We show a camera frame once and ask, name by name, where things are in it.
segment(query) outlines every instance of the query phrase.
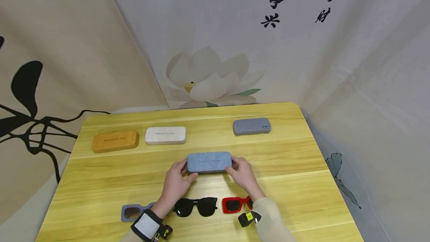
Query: black branch painting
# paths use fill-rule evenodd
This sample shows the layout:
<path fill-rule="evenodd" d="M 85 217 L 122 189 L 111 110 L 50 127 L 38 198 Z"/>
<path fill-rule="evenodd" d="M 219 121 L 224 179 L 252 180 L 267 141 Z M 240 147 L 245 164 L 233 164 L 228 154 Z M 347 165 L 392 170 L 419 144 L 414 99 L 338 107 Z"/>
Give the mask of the black branch painting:
<path fill-rule="evenodd" d="M 0 36 L 0 49 L 4 44 L 4 38 Z M 53 122 L 56 123 L 68 123 L 74 120 L 78 120 L 85 112 L 102 112 L 105 114 L 110 114 L 105 111 L 93 111 L 93 110 L 82 110 L 79 115 L 70 120 L 65 120 L 56 117 L 43 117 L 40 119 L 36 118 L 37 115 L 37 104 L 36 104 L 36 87 L 39 82 L 40 74 L 42 73 L 43 64 L 40 61 L 30 61 L 28 63 L 23 64 L 18 71 L 15 73 L 12 78 L 11 90 L 12 94 L 15 98 L 28 110 L 29 114 L 23 114 L 19 111 L 6 107 L 0 104 L 0 108 L 8 111 L 12 114 L 11 117 L 1 118 L 0 119 L 0 143 L 6 142 L 10 139 L 19 138 L 25 144 L 29 153 L 36 155 L 39 152 L 45 153 L 49 155 L 51 158 L 57 182 L 60 181 L 60 171 L 59 164 L 57 159 L 52 152 L 52 149 L 57 149 L 58 151 L 71 153 L 66 149 L 60 148 L 53 144 L 49 144 L 46 142 L 47 135 L 57 135 L 57 136 L 65 136 L 76 139 L 77 135 L 72 134 L 66 130 L 63 130 L 61 127 L 56 126 Z M 12 132 L 19 127 L 26 125 L 29 123 L 28 129 L 23 134 L 13 134 Z M 41 132 L 32 133 L 32 130 L 36 126 L 43 126 Z M 49 132 L 50 129 L 55 129 L 57 132 L 52 133 Z M 32 136 L 40 135 L 40 141 L 32 140 Z"/>

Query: wall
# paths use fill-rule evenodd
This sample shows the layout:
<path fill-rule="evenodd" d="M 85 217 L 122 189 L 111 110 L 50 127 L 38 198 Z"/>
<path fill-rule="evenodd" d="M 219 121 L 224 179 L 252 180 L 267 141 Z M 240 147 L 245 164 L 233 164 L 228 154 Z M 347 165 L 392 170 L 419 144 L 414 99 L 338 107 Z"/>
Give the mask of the wall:
<path fill-rule="evenodd" d="M 365 240 L 427 241 L 430 0 L 115 1 L 170 108 L 298 103 Z"/>
<path fill-rule="evenodd" d="M 1 0 L 0 36 L 0 240 L 33 241 L 83 111 L 167 106 L 113 0 Z"/>

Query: right hand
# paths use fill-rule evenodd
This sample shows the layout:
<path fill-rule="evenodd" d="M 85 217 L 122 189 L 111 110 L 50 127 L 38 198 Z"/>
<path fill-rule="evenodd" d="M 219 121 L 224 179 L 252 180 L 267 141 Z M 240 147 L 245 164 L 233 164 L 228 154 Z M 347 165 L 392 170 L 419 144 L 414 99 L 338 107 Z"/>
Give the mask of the right hand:
<path fill-rule="evenodd" d="M 233 160 L 233 167 L 228 166 L 225 171 L 233 178 L 234 182 L 248 192 L 253 202 L 266 197 L 258 185 L 251 164 L 243 157 L 232 156 L 231 159 Z"/>

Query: sleeve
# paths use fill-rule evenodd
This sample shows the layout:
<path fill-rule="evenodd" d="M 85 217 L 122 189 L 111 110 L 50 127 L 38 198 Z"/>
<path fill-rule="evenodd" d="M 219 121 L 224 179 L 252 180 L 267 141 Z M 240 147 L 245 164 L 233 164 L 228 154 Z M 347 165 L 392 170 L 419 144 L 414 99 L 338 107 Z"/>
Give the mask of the sleeve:
<path fill-rule="evenodd" d="M 262 242 L 295 242 L 294 236 L 284 225 L 278 206 L 264 197 L 254 202 L 253 211 L 261 215 L 257 222 L 258 236 Z"/>

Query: gray sunglasses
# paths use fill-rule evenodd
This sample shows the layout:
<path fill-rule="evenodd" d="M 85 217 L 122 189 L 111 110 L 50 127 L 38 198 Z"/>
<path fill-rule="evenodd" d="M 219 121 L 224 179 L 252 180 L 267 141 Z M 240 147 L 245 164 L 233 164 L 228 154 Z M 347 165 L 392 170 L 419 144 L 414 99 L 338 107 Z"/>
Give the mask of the gray sunglasses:
<path fill-rule="evenodd" d="M 150 209 L 154 203 L 149 203 L 147 206 L 141 206 L 139 204 L 123 205 L 121 209 L 121 221 L 135 221 L 146 209 Z"/>

